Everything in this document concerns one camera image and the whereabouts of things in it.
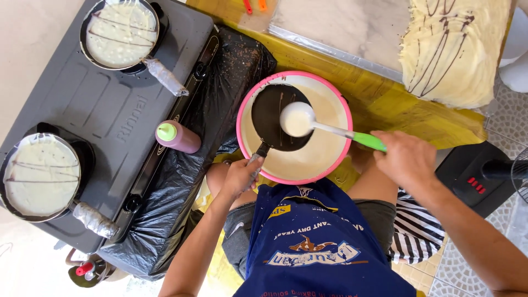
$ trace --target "shorts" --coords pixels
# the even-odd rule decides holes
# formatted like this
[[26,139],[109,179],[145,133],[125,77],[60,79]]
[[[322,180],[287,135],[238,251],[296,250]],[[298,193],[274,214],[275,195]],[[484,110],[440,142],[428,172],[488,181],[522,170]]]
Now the shorts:
[[[396,206],[382,200],[357,199],[354,200],[354,203],[369,223],[381,249],[387,256],[387,261],[390,263],[389,247],[392,245],[394,236]],[[229,263],[233,265],[242,279],[246,279],[246,258],[254,213],[255,202],[243,204],[229,211],[224,224],[225,237],[222,248]]]

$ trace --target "hand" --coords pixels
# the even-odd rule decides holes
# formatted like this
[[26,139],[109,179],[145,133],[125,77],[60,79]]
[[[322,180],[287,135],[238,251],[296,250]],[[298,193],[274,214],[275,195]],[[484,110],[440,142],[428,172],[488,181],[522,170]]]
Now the hand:
[[418,186],[437,180],[436,148],[401,131],[372,131],[387,146],[387,153],[374,152],[376,166],[396,184],[412,192]]
[[[220,191],[236,199],[240,196],[240,194],[242,194],[242,192],[246,190],[251,178],[251,174],[262,167],[264,158],[260,157],[249,165],[248,162],[248,159],[244,159],[231,163],[231,166],[228,170],[228,175],[225,177],[224,186]],[[257,178],[251,184],[252,189],[256,187],[255,183],[258,182],[258,180],[259,177],[257,176]]]

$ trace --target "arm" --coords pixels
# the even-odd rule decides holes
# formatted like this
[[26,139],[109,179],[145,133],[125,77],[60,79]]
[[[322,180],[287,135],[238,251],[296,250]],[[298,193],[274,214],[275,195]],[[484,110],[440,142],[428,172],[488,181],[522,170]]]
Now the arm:
[[441,222],[494,295],[528,296],[528,258],[436,178],[435,147],[399,131],[372,134],[387,145],[386,155],[374,152],[379,169]]
[[250,174],[262,166],[263,160],[256,160],[246,167],[247,163],[248,160],[241,160],[231,164],[224,186],[174,256],[159,297],[198,295],[229,208],[245,190]]

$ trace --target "frying pan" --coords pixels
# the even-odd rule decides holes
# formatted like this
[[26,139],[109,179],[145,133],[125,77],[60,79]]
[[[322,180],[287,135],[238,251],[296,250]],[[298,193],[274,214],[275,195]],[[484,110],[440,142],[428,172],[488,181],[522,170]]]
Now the frying pan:
[[[251,120],[262,144],[253,153],[248,165],[259,157],[266,158],[271,148],[283,152],[292,152],[302,149],[308,143],[314,133],[313,131],[302,137],[293,137],[288,135],[280,126],[280,114],[292,102],[303,102],[312,106],[303,92],[285,83],[267,85],[258,93],[251,107]],[[251,175],[247,189],[259,172],[260,168]]]
[[112,66],[109,66],[102,62],[97,61],[93,57],[93,55],[90,53],[90,51],[88,50],[87,39],[93,37],[92,33],[88,32],[90,30],[89,24],[93,19],[99,19],[99,21],[107,23],[109,26],[114,27],[116,30],[123,30],[124,34],[132,34],[130,31],[128,32],[126,31],[126,26],[127,26],[126,24],[120,24],[112,20],[105,20],[103,18],[100,18],[99,14],[107,5],[112,6],[112,5],[116,5],[118,3],[124,3],[124,2],[135,3],[135,1],[137,1],[140,5],[144,6],[147,10],[149,10],[154,15],[154,18],[156,21],[155,28],[154,28],[154,31],[156,32],[156,39],[154,40],[152,47],[150,48],[150,52],[151,52],[152,49],[155,47],[156,43],[158,42],[158,38],[159,38],[159,18],[158,18],[158,15],[156,14],[156,11],[145,0],[132,0],[132,1],[131,0],[101,0],[99,1],[90,10],[90,12],[86,14],[82,22],[81,31],[79,35],[82,52],[84,53],[86,58],[88,58],[88,60],[92,62],[94,65],[99,66],[103,69],[107,69],[107,70],[123,70],[123,69],[130,68],[132,66],[144,63],[147,66],[150,74],[152,74],[152,76],[154,76],[165,88],[171,91],[171,93],[174,96],[189,95],[189,92],[187,91],[187,89],[176,79],[176,77],[172,74],[172,72],[169,71],[165,66],[163,66],[163,64],[159,60],[152,58],[150,54],[141,59],[138,59],[137,61],[131,62],[130,65],[116,68],[116,67],[112,67]]
[[[62,143],[64,146],[66,146],[71,151],[71,153],[75,156],[77,163],[79,164],[79,166],[77,166],[77,168],[79,168],[79,177],[77,178],[76,190],[74,192],[74,195],[71,197],[70,201],[66,205],[64,205],[64,207],[61,210],[49,216],[42,217],[42,216],[23,215],[19,210],[17,210],[13,206],[13,204],[11,204],[7,196],[5,183],[10,182],[9,181],[10,178],[5,176],[7,166],[12,161],[11,158],[18,151],[18,148],[21,146],[21,144],[24,144],[27,142],[35,143],[39,140],[43,140],[45,138],[50,138],[50,137],[56,139],[57,141]],[[102,237],[110,238],[115,233],[119,232],[119,227],[112,220],[102,215],[97,209],[89,206],[85,202],[80,202],[78,199],[76,199],[77,190],[79,189],[81,174],[82,172],[81,172],[81,166],[79,162],[79,156],[77,155],[75,150],[72,148],[72,146],[67,141],[51,133],[31,134],[31,135],[24,137],[20,142],[18,142],[13,147],[9,151],[9,153],[6,155],[4,162],[2,163],[2,167],[0,168],[0,178],[1,178],[0,179],[0,198],[2,200],[2,203],[5,205],[5,207],[7,208],[9,212],[11,212],[15,216],[25,221],[28,221],[28,222],[49,221],[49,220],[52,220],[58,217],[66,209],[70,209],[73,212],[73,216],[77,218],[78,220],[80,220],[87,229],[93,231],[94,233]]]

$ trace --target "stove knob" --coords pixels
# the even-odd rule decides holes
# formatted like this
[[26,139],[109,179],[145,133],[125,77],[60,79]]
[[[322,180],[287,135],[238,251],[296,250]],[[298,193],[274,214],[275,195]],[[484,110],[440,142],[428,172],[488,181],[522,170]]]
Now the stove knob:
[[207,78],[209,76],[209,72],[211,72],[211,67],[206,65],[204,62],[197,62],[196,66],[194,66],[193,73],[197,80],[203,80],[204,78]]
[[125,201],[125,205],[123,206],[123,208],[126,211],[136,211],[140,204],[141,196],[135,194],[128,197],[128,200]]

